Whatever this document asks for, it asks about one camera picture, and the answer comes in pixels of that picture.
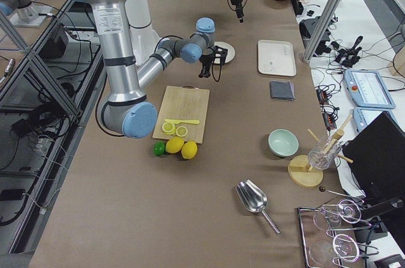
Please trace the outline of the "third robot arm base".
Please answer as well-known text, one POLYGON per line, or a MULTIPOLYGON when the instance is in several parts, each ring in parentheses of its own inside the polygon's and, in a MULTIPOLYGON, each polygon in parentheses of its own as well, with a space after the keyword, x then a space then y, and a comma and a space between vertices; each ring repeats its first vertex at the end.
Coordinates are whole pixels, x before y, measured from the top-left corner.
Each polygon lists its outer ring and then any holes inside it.
POLYGON ((32 0, 1 0, 1 13, 16 27, 39 27, 45 20, 32 0))

